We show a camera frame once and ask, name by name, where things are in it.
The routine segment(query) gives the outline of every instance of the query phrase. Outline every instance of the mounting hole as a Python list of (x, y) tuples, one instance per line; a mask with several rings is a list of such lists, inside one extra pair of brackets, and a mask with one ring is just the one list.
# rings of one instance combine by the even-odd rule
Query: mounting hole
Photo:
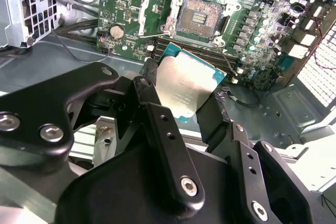
[(168, 118), (167, 118), (165, 115), (161, 115), (160, 118), (161, 118), (163, 121), (168, 121)]
[(250, 159), (254, 159), (253, 156), (249, 153), (246, 154)]
[(167, 137), (168, 137), (169, 139), (171, 139), (171, 140), (174, 140), (174, 139), (175, 139), (175, 136), (174, 136), (172, 133), (170, 133), (170, 132), (167, 133)]
[(252, 167), (248, 168), (250, 170), (250, 172), (252, 172), (253, 174), (257, 174), (256, 170), (254, 170)]
[(144, 84), (146, 86), (150, 86), (151, 85), (151, 83), (149, 81), (147, 81), (145, 78), (141, 78), (140, 81), (141, 81), (142, 84)]
[(107, 74), (108, 76), (112, 75), (112, 72), (108, 70), (107, 68), (102, 68), (101, 70), (103, 71), (104, 74)]

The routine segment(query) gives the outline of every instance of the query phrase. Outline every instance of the silver screw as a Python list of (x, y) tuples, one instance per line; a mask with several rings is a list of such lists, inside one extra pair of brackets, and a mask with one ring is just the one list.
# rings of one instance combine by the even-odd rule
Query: silver screw
[(268, 216), (264, 207), (256, 201), (252, 201), (252, 209), (254, 213), (262, 220), (267, 221)]
[(264, 144), (264, 146), (269, 152), (272, 152), (272, 147), (271, 146), (269, 146), (268, 144)]
[(56, 125), (47, 125), (40, 130), (40, 137), (48, 142), (58, 142), (63, 136), (63, 130)]
[(0, 131), (13, 131), (20, 126), (20, 119), (14, 115), (0, 115)]
[(236, 124), (236, 128), (239, 129), (239, 131), (244, 131), (244, 128), (239, 124)]
[(197, 186), (195, 182), (190, 178), (182, 178), (181, 186), (186, 194), (189, 196), (195, 196), (197, 194)]
[(103, 73), (107, 74), (108, 76), (112, 75), (112, 72), (110, 70), (108, 70), (107, 68), (103, 68)]

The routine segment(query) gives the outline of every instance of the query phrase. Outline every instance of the screw hole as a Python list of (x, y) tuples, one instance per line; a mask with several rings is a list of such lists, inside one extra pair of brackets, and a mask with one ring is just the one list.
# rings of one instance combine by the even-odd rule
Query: screw hole
[(247, 153), (247, 156), (250, 158), (250, 159), (254, 159), (253, 156), (249, 153)]
[(150, 82), (147, 81), (145, 78), (141, 78), (140, 81), (141, 81), (142, 84), (144, 84), (146, 86), (150, 86), (151, 85)]
[(161, 118), (163, 121), (168, 121), (168, 118), (167, 118), (165, 115), (161, 115), (160, 118)]
[(170, 133), (170, 132), (167, 133), (167, 137), (168, 137), (169, 139), (171, 139), (171, 140), (174, 140), (174, 139), (175, 139), (175, 136), (174, 136), (172, 133)]
[(252, 167), (248, 168), (250, 170), (250, 172), (252, 172), (253, 174), (257, 174), (256, 170), (254, 170)]

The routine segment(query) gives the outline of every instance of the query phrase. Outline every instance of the motherboard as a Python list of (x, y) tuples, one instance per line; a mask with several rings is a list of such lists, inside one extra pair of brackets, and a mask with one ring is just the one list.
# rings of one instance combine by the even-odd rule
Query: motherboard
[(97, 47), (145, 61), (173, 42), (227, 72), (226, 81), (269, 90), (309, 55), (330, 10), (324, 1), (101, 0)]

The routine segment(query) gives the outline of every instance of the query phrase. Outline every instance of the ventilation grille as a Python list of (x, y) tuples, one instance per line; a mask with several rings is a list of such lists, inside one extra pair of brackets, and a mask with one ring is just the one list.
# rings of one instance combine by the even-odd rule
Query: ventilation grille
[(34, 41), (38, 41), (50, 33), (52, 29), (55, 29), (55, 21), (57, 20), (55, 0), (24, 0), (22, 1), (22, 10), (25, 26)]
[[(316, 58), (322, 66), (336, 66), (336, 24), (317, 48)], [(336, 70), (320, 68), (314, 56), (307, 61), (298, 78), (326, 108), (336, 98)]]

